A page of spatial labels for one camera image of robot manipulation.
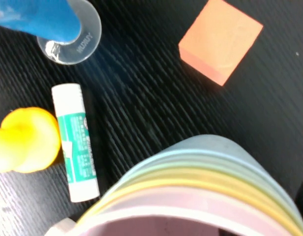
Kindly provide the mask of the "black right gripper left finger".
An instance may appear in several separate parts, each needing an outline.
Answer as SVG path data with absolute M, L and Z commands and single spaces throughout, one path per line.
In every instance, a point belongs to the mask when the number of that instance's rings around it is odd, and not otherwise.
M 233 232 L 224 230 L 224 229 L 218 229 L 218 235 L 219 236 L 239 236 L 238 234 L 235 234 Z

